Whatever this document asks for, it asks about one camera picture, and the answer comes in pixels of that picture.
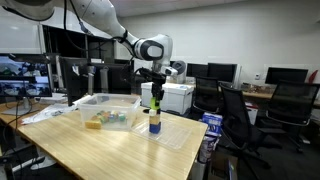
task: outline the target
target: blue box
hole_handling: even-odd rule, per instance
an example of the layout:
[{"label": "blue box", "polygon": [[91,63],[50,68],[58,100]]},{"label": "blue box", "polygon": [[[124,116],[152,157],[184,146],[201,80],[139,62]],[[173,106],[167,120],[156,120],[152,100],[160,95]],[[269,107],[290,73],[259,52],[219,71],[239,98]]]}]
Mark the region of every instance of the blue box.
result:
[{"label": "blue box", "polygon": [[205,112],[202,116],[202,122],[208,124],[208,130],[206,134],[221,136],[222,120],[223,118],[221,115]]}]

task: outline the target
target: black office chair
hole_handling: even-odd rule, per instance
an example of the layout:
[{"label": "black office chair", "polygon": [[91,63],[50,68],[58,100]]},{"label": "black office chair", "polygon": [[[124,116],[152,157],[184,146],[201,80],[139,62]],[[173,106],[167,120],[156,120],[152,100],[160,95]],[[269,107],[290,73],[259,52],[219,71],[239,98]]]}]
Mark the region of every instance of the black office chair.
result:
[{"label": "black office chair", "polygon": [[196,95],[193,107],[202,112],[218,113],[223,107],[218,79],[196,77]]},{"label": "black office chair", "polygon": [[[259,129],[251,125],[242,91],[231,89],[223,85],[221,85],[221,90],[225,108],[222,132],[235,148],[224,146],[219,147],[230,150],[235,156],[242,159],[255,178],[259,179],[246,157],[251,157],[262,162],[265,168],[271,168],[268,162],[260,158],[258,148],[265,147],[281,149],[282,146],[280,143],[269,136],[269,134],[278,134],[283,132],[279,129]],[[256,156],[247,153],[247,150],[256,153]]]},{"label": "black office chair", "polygon": [[288,132],[285,135],[296,145],[297,151],[301,153],[302,149],[299,144],[300,129],[310,122],[312,106],[318,91],[319,84],[280,81],[266,111],[266,116],[270,120],[262,119],[262,126],[284,129],[293,126],[298,127],[296,133],[291,134],[291,136],[295,136],[295,139]]}]

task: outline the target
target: ceiling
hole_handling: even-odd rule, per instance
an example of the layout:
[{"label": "ceiling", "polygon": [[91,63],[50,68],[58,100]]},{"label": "ceiling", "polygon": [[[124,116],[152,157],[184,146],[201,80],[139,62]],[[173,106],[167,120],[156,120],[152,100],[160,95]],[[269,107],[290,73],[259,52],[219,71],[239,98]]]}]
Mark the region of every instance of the ceiling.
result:
[{"label": "ceiling", "polygon": [[244,0],[110,0],[119,17],[226,4]]}]

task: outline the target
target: chair armrest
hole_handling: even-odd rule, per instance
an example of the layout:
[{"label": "chair armrest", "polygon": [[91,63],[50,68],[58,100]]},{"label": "chair armrest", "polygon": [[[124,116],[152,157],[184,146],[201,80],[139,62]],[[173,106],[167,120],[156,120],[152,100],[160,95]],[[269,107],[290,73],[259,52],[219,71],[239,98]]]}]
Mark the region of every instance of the chair armrest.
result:
[{"label": "chair armrest", "polygon": [[282,129],[274,129],[274,128],[258,128],[262,133],[266,134],[285,134],[286,132]]}]

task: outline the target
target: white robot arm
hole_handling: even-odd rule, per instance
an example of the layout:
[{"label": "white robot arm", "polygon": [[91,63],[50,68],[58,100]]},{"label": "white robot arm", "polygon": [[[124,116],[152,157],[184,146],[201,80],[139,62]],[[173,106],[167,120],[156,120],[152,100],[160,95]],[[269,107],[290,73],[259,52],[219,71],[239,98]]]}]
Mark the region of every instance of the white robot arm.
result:
[{"label": "white robot arm", "polygon": [[95,28],[106,32],[136,58],[153,61],[152,71],[163,75],[176,75],[170,67],[172,39],[159,34],[153,38],[138,39],[129,33],[117,20],[114,6],[109,0],[0,0],[6,10],[28,19],[43,21],[54,13],[54,7],[67,9]]}]

